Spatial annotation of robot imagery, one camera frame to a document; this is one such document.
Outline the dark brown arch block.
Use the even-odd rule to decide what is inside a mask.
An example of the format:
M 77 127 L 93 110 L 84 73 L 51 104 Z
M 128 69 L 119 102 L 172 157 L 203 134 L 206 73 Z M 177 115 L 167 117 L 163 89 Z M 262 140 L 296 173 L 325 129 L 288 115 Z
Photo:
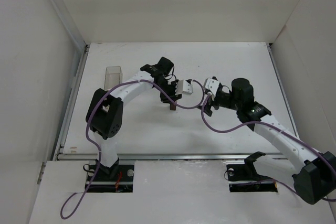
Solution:
M 175 111 L 176 110 L 176 105 L 175 104 L 170 104 L 170 110 Z

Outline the clear plastic box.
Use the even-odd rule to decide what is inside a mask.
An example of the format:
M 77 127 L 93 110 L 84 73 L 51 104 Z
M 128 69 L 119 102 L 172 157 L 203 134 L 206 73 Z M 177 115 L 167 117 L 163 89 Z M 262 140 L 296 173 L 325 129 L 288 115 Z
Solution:
M 114 86 L 122 83 L 123 73 L 120 66 L 110 66 L 106 67 L 105 79 L 104 79 L 104 90 L 110 90 Z

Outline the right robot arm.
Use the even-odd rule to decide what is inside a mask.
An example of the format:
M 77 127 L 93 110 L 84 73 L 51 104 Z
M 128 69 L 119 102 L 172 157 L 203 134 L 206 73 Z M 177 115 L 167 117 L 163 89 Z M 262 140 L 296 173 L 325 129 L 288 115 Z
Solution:
M 286 159 L 273 159 L 257 151 L 246 157 L 229 179 L 253 184 L 273 180 L 292 186 L 308 204 L 326 200 L 326 196 L 335 190 L 335 155 L 319 152 L 291 134 L 269 109 L 255 101 L 254 88 L 247 79 L 234 79 L 231 86 L 231 90 L 225 92 L 215 77 L 205 80 L 206 99 L 200 108 L 201 117 L 211 116 L 212 108 L 234 110 L 241 127 L 247 126 L 263 137 Z

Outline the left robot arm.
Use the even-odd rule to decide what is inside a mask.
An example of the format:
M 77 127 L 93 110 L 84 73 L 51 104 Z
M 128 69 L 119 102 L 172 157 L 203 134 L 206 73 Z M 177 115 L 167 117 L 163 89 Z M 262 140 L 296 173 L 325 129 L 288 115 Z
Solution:
M 174 63 L 161 57 L 154 65 L 146 64 L 129 80 L 117 84 L 110 90 L 97 89 L 92 97 L 86 115 L 85 136 L 88 142 L 97 148 L 97 158 L 93 168 L 95 174 L 112 179 L 118 171 L 119 158 L 115 137 L 122 126 L 123 109 L 137 96 L 152 88 L 160 91 L 162 103 L 173 110 L 176 102 L 182 98 L 177 92 L 179 80 L 170 82 L 168 76 L 173 73 Z

